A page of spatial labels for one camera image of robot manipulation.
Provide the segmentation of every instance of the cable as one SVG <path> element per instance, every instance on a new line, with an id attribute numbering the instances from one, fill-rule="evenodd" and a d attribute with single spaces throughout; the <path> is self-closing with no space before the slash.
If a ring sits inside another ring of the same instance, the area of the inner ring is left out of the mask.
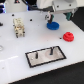
<path id="1" fill-rule="evenodd" d="M 54 12 L 53 7 L 49 6 L 47 8 L 43 8 L 43 9 L 39 9 L 39 8 L 35 8 L 32 5 L 28 4 L 25 0 L 22 0 L 26 5 L 28 5 L 32 10 L 38 10 L 38 11 L 44 11 L 44 12 Z"/>

